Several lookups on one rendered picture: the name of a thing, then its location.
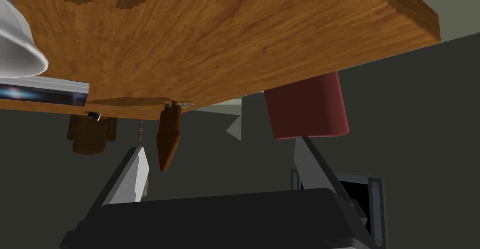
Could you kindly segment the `dark red box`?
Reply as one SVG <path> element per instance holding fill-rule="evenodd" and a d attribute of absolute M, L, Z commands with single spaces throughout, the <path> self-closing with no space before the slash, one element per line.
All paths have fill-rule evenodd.
<path fill-rule="evenodd" d="M 349 133 L 336 71 L 265 90 L 275 139 L 334 137 Z"/>

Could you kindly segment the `white bowl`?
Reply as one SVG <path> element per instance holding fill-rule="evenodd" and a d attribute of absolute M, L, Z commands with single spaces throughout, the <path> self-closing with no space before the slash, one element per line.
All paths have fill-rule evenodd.
<path fill-rule="evenodd" d="M 0 78 L 39 75 L 48 65 L 22 13 L 11 0 L 0 0 Z"/>

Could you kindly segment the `dark brown lumpy object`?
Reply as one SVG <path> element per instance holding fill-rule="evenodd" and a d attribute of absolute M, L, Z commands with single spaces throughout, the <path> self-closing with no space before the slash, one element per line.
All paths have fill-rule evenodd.
<path fill-rule="evenodd" d="M 117 137 L 117 118 L 101 117 L 98 121 L 85 115 L 70 115 L 67 139 L 72 151 L 81 155 L 95 155 L 105 151 L 106 143 Z"/>

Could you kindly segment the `brown wooden table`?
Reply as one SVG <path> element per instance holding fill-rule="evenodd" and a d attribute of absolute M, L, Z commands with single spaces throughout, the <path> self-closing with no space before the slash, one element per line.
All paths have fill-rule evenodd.
<path fill-rule="evenodd" d="M 423 0 L 12 0 L 85 106 L 0 109 L 156 120 L 165 100 L 214 105 L 438 43 Z"/>

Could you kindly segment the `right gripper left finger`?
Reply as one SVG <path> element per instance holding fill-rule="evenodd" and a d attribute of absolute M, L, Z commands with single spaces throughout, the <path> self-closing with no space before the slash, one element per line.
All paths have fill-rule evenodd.
<path fill-rule="evenodd" d="M 129 149 L 102 191 L 101 206 L 139 202 L 144 195 L 149 170 L 144 148 Z"/>

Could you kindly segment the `grey framed black opening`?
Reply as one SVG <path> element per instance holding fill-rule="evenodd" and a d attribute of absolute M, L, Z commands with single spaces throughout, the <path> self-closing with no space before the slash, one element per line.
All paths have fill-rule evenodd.
<path fill-rule="evenodd" d="M 307 189 L 313 204 L 309 237 L 319 249 L 389 249 L 384 182 L 381 178 L 337 174 L 348 201 L 330 189 Z"/>

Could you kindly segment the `dark flat book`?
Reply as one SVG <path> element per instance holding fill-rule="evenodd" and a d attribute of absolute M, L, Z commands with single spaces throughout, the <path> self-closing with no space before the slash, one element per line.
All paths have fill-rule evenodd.
<path fill-rule="evenodd" d="M 84 106 L 89 87 L 85 82 L 43 76 L 0 78 L 0 99 Z"/>

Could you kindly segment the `brown pointed wooden object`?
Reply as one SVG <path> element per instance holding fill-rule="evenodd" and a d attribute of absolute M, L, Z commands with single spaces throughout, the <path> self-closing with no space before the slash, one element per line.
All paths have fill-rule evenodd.
<path fill-rule="evenodd" d="M 165 106 L 159 119 L 156 137 L 159 167 L 166 171 L 173 158 L 180 140 L 181 106 L 177 101 L 172 101 Z"/>

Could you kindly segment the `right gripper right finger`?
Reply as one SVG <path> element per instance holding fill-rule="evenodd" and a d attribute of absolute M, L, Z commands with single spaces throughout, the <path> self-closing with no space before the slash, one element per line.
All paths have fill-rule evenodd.
<path fill-rule="evenodd" d="M 310 138 L 300 136 L 295 139 L 293 159 L 304 189 L 330 189 L 354 207 L 346 190 Z"/>

